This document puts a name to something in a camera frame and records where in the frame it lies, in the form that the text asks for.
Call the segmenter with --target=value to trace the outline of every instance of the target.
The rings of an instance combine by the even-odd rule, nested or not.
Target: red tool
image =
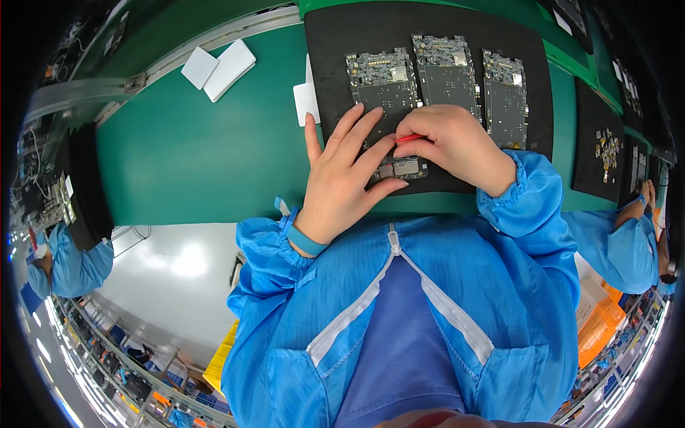
[[[395,142],[407,142],[411,140],[416,140],[417,138],[423,138],[425,136],[421,134],[412,134],[412,135],[407,135],[406,137],[398,138],[395,140]]]

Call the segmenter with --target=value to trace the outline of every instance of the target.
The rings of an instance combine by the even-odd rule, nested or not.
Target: small parts pile
[[[603,131],[597,131],[597,139],[599,143],[595,144],[595,158],[601,156],[604,167],[603,183],[609,180],[609,168],[615,169],[617,167],[617,156],[621,152],[621,143],[609,128]]]

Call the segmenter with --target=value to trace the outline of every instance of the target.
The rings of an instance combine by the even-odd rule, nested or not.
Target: blue esd jacket
[[[618,291],[642,294],[661,284],[652,215],[631,218],[616,229],[616,211],[562,213],[578,243],[578,253],[607,284]]]
[[[78,297],[96,288],[112,272],[114,248],[112,241],[100,242],[89,251],[79,251],[66,224],[59,223],[50,233],[48,246],[52,253],[52,285],[45,272],[28,264],[29,285],[41,298],[50,294]]]
[[[315,260],[293,251],[283,220],[238,225],[247,263],[227,300],[240,324],[221,377],[238,425],[331,426],[394,257],[421,275],[466,411],[552,416],[578,367],[576,244],[559,215],[553,166],[536,153],[507,153],[517,182],[496,199],[478,190],[482,216],[362,221]]]

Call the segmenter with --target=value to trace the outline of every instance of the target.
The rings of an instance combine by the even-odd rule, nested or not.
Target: green workbench
[[[301,2],[301,11],[305,3],[314,2]],[[506,4],[502,10],[507,12],[510,3],[514,2],[491,1],[486,6]],[[589,70],[597,70],[596,55],[586,55],[534,1],[520,3],[528,6],[523,8],[525,13],[536,17],[532,26],[544,30],[539,31],[544,34],[550,59],[553,164],[563,178],[562,209],[615,209],[616,203],[570,189],[575,152],[574,77],[556,65],[556,57],[551,58],[561,50],[550,48],[549,40],[575,45],[576,49],[569,51],[585,59],[585,64],[590,61]],[[216,103],[195,89],[177,68],[138,93],[98,129],[100,169],[115,224],[223,223],[276,216],[273,198],[277,194],[289,204],[301,205],[309,171],[292,87],[304,82],[304,27],[292,25],[244,40],[257,64]],[[218,56],[225,48],[215,49],[212,55]],[[593,81],[601,91],[596,75]],[[433,192],[388,197],[372,214],[473,212],[473,194]]]

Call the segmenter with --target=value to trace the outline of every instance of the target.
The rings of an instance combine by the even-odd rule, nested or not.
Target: factory floor
[[[146,227],[137,228],[142,234]],[[153,226],[114,239],[114,268],[94,300],[159,353],[206,366],[236,317],[226,307],[236,224]]]

